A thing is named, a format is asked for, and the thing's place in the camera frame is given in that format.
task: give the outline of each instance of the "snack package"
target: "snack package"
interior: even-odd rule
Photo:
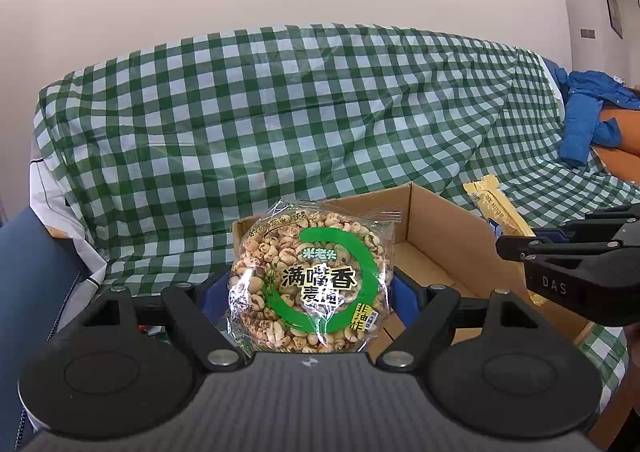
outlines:
[[[476,204],[496,237],[501,235],[536,236],[507,196],[500,190],[500,181],[495,175],[489,174],[479,181],[465,183],[464,187],[465,192]],[[529,291],[529,298],[536,306],[542,306],[546,302],[546,298],[532,291]]]
[[[229,279],[229,334],[247,352],[359,351],[389,313],[399,213],[358,218],[278,202],[242,238]]]

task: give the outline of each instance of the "ribbed gray surface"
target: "ribbed gray surface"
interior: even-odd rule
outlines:
[[[317,363],[309,367],[309,360]],[[26,447],[27,452],[251,450],[591,452],[596,448],[579,434],[530,443],[474,434],[441,415],[414,378],[379,371],[365,355],[276,353],[259,353],[242,371],[209,376],[183,413],[153,431],[100,443],[40,434]]]

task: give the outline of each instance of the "cardboard box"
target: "cardboard box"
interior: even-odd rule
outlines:
[[[393,263],[423,286],[444,284],[462,296],[488,298],[496,288],[507,288],[542,313],[567,339],[575,340],[587,320],[548,301],[542,307],[529,299],[522,267],[502,260],[495,237],[484,220],[413,183],[359,196],[325,202],[352,215],[371,210],[398,210]],[[254,225],[257,216],[233,223],[234,248]],[[378,338],[368,349],[375,359],[404,330],[395,314],[389,315]],[[480,329],[458,329],[455,342],[478,336]]]

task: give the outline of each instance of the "picture frame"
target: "picture frame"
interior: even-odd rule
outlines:
[[[622,38],[622,19],[620,18],[620,7],[617,0],[607,0],[607,7],[609,8],[609,22],[611,28],[615,31],[620,38]]]

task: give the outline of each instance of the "gold wrapper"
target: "gold wrapper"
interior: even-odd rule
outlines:
[[[465,183],[464,187],[486,221],[492,226],[500,225],[504,235],[535,237],[533,230],[500,190],[500,182],[495,175],[489,174],[479,181]],[[529,291],[529,298],[536,306],[546,302],[546,298],[532,291]]]

